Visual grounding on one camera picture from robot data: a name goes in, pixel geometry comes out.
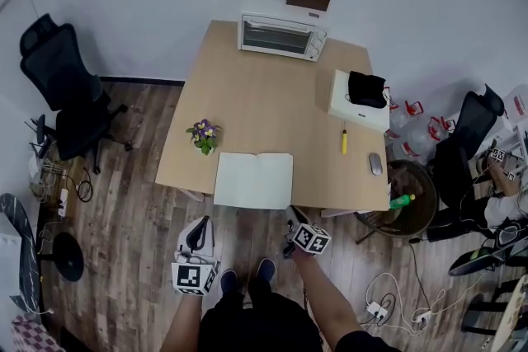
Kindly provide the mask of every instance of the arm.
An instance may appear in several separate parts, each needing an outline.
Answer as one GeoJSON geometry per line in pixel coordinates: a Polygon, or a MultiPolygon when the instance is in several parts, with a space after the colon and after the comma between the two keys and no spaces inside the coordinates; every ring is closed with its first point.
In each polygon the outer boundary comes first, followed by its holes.
{"type": "Polygon", "coordinates": [[[183,295],[159,352],[196,352],[200,333],[201,296],[183,295]]]}
{"type": "Polygon", "coordinates": [[[498,188],[506,197],[512,197],[519,193],[519,181],[510,181],[502,171],[502,168],[493,158],[488,158],[489,175],[497,184],[498,188]]]}
{"type": "Polygon", "coordinates": [[[299,249],[293,254],[295,266],[304,282],[306,295],[324,338],[332,350],[337,342],[351,331],[360,331],[351,304],[333,285],[312,256],[299,249]]]}

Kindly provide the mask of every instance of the potted flower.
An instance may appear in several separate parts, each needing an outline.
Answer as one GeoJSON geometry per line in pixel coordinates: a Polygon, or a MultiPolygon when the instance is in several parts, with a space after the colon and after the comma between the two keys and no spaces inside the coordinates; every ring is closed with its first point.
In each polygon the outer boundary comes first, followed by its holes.
{"type": "Polygon", "coordinates": [[[218,146],[217,135],[220,130],[219,126],[214,126],[207,119],[202,119],[186,132],[191,134],[191,142],[195,144],[195,147],[207,156],[218,146]]]}

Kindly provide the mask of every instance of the round black base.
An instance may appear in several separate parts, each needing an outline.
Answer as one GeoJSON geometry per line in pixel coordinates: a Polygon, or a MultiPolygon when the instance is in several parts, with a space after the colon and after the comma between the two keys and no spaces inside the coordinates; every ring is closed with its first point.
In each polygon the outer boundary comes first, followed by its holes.
{"type": "Polygon", "coordinates": [[[59,233],[53,240],[53,261],[66,280],[77,282],[81,279],[84,271],[83,252],[69,233],[59,233]]]}
{"type": "MultiPolygon", "coordinates": [[[[473,299],[471,299],[471,302],[469,305],[474,305],[475,303],[481,303],[484,300],[484,295],[479,293],[476,295],[473,299]]],[[[462,318],[462,323],[460,324],[460,329],[462,331],[465,331],[465,327],[475,327],[477,324],[477,321],[479,320],[480,314],[482,314],[481,311],[475,311],[475,310],[468,310],[465,312],[464,317],[462,318]]]]}

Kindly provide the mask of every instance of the wooden table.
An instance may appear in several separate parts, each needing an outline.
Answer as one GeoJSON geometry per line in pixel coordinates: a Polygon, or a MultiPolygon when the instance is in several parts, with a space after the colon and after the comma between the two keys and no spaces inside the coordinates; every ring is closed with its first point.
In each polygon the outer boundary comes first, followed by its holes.
{"type": "Polygon", "coordinates": [[[387,173],[370,172],[369,153],[385,163],[384,137],[327,113],[338,68],[372,73],[365,48],[329,39],[317,63],[237,49],[237,23],[212,21],[178,101],[156,182],[195,199],[215,192],[219,153],[290,153],[292,204],[322,209],[387,209],[387,173]],[[223,127],[209,156],[185,130],[208,119],[223,127]]]}

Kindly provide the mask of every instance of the power strip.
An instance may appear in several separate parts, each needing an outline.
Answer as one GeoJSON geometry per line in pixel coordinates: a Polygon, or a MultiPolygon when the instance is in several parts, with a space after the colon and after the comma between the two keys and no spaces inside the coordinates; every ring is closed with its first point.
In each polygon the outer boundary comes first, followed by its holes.
{"type": "Polygon", "coordinates": [[[372,316],[376,317],[378,321],[383,320],[387,317],[388,311],[379,305],[377,302],[371,302],[366,309],[372,316]]]}
{"type": "Polygon", "coordinates": [[[416,321],[423,325],[426,325],[429,323],[429,320],[431,320],[431,316],[432,316],[432,311],[429,310],[427,312],[424,312],[423,314],[420,314],[418,317],[416,317],[416,321]]]}
{"type": "Polygon", "coordinates": [[[60,206],[57,213],[60,217],[66,217],[66,207],[68,207],[69,191],[66,188],[60,190],[60,206]]]}

